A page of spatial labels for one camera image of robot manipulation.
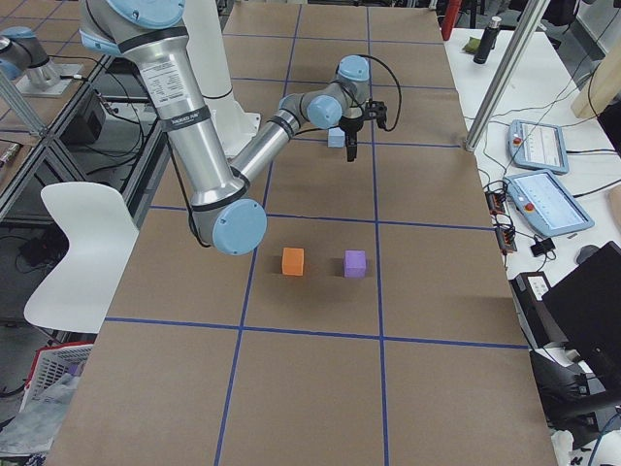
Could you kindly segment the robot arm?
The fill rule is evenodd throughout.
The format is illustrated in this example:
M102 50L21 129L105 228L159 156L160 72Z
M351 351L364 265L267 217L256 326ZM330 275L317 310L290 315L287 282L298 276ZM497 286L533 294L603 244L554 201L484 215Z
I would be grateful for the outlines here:
M206 246L231 255L254 250L267 217L247 198L251 182L310 122L329 129L359 113L370 94L366 58L341 59L322 89L284 97L276 113L233 158L221 138L248 114L211 111L201 84L225 97L231 89L220 20L213 1L82 1L81 35L91 50L133 62L193 187L188 207L193 232Z

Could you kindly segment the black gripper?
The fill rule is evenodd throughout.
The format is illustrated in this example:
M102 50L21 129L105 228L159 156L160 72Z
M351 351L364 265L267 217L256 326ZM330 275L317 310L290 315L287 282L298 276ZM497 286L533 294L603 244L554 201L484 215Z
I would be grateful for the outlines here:
M346 149L346 161L353 162L356 160L356 136L363 128L365 119L363 116L346 117L342 116L339 121L339 127L345 134L344 146Z

